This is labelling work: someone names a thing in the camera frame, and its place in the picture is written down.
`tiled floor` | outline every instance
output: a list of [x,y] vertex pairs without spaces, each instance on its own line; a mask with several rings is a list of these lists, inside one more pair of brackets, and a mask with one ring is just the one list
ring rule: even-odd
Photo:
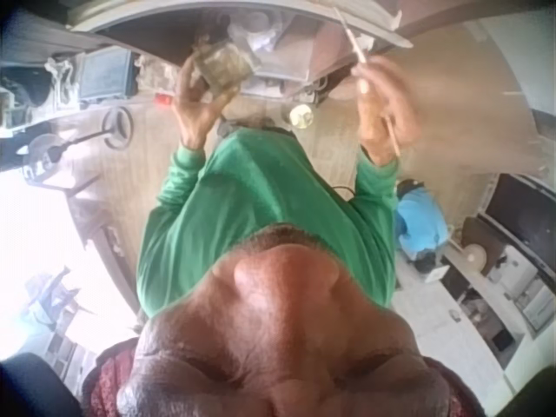
[[[530,143],[533,119],[523,96],[503,95],[518,86],[493,43],[477,43],[455,26],[419,36],[414,44],[413,50],[391,54],[409,74],[423,118],[423,138],[402,155],[401,175],[425,181],[457,227],[474,214],[491,173],[535,173],[543,165],[540,146]],[[68,156],[74,158],[75,174],[103,174],[92,191],[106,201],[135,268],[142,229],[177,148],[178,130],[168,109],[152,103],[129,109],[136,132],[128,149],[115,152],[91,141],[70,149]],[[237,97],[225,112],[229,119],[254,115],[283,123],[277,103]],[[102,111],[83,113],[61,121],[60,129],[75,127],[85,135],[97,129],[102,116]],[[353,100],[328,100],[315,111],[310,128],[295,132],[331,185],[353,185],[357,124]]]

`blue shirt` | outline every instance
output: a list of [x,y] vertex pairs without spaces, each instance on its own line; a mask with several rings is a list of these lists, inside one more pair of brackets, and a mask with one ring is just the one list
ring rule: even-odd
[[401,249],[412,261],[419,252],[436,250],[448,240],[444,215],[424,187],[405,194],[396,212],[396,236]]

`television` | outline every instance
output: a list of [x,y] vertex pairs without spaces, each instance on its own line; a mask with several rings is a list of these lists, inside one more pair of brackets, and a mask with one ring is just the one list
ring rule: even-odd
[[523,175],[501,174],[485,217],[553,279],[556,275],[556,195]]

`wall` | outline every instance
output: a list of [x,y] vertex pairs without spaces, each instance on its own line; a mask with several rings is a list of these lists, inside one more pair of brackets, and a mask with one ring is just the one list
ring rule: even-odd
[[556,115],[554,11],[550,6],[480,20],[512,68],[529,106],[552,115]]
[[556,365],[556,322],[536,339],[523,340],[506,368],[506,377],[519,392],[541,369]]

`person in blue shirt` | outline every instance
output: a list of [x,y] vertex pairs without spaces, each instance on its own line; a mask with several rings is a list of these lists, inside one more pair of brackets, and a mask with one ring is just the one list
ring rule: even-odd
[[438,203],[423,182],[408,179],[396,189],[395,237],[401,250],[421,274],[436,266],[436,251],[449,238],[448,227]]

